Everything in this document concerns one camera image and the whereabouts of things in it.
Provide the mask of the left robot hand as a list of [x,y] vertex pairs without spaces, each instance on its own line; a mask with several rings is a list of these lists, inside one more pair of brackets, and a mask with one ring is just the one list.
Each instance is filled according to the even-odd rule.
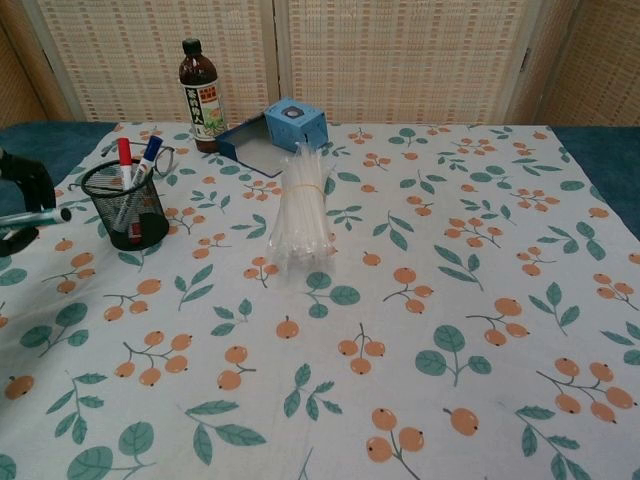
[[[55,189],[44,165],[10,154],[1,149],[1,179],[14,182],[21,190],[28,212],[56,207]],[[38,237],[36,227],[18,230],[8,240],[1,241],[1,256],[8,257],[25,249]]]

